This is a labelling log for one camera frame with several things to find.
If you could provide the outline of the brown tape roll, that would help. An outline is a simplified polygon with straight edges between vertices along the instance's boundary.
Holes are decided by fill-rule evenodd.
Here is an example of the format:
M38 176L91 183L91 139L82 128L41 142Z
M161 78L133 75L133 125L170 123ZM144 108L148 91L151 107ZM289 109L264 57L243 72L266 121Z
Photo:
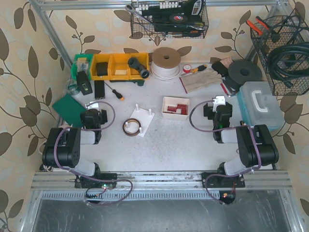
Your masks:
M123 132L125 135L133 137L140 133L141 124L135 118L129 118L123 123Z

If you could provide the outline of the white spring tray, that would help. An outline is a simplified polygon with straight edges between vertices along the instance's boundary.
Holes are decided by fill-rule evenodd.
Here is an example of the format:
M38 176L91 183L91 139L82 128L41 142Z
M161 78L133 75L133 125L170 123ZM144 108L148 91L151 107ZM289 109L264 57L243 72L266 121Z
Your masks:
M190 100L186 98L164 97L162 116L165 119L185 121L189 116Z

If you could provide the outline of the white peg base plate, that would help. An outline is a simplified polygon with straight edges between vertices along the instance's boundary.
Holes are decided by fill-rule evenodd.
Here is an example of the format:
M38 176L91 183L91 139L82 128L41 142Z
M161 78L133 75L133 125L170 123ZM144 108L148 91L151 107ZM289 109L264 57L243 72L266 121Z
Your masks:
M138 104L135 105L135 109L133 110L130 118L136 119L140 123L141 131L139 132L139 137L144 137L155 113L152 109L143 109Z

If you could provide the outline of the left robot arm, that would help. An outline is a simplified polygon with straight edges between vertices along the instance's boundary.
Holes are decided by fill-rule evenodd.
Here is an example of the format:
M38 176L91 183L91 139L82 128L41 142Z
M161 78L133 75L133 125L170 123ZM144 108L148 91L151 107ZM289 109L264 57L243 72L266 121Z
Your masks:
M101 125L108 122L106 110L95 108L80 114L82 128L52 128L42 152L42 164L48 169L63 168L100 179L101 171L94 162L81 158L81 145L97 145Z

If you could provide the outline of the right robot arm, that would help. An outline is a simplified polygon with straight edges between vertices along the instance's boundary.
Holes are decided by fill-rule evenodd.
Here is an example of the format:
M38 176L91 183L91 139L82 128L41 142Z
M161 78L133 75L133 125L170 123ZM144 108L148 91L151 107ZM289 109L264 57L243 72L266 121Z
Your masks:
M218 174L235 175L248 169L268 166L279 161L278 149L270 135L267 125L241 126L228 129L232 117L232 105L203 106L203 116L213 122L213 138L219 144L236 143L238 156L223 162Z

